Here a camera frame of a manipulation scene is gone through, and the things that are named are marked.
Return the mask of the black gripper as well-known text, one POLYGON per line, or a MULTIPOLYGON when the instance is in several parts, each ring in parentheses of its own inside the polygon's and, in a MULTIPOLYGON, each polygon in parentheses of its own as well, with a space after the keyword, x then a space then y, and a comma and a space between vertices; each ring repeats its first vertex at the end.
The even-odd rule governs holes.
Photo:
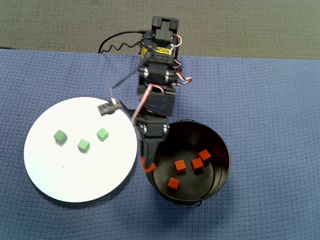
POLYGON ((154 114, 140 114, 135 123, 143 138, 143 166, 149 168, 155 160, 159 144, 168 136, 170 130, 168 118, 154 114))

